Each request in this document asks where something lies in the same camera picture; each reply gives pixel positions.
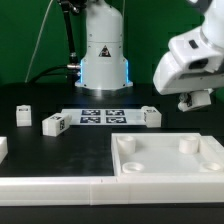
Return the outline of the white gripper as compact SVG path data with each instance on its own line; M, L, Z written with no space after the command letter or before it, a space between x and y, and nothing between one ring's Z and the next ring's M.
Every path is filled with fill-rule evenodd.
M199 58L181 67L171 53L166 53L156 68L154 85L161 95L182 93L178 108L183 112L189 111L191 95L184 92L224 87L224 72L211 70L209 63L209 58Z

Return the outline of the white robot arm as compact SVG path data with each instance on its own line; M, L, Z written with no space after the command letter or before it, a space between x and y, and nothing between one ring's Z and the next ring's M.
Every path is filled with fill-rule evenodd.
M180 95L183 112L209 105L210 94L224 87L224 0L211 0L204 16L201 26L169 40L153 77L160 94ZM86 31L76 85L97 95L130 87L121 13L105 0L87 0Z

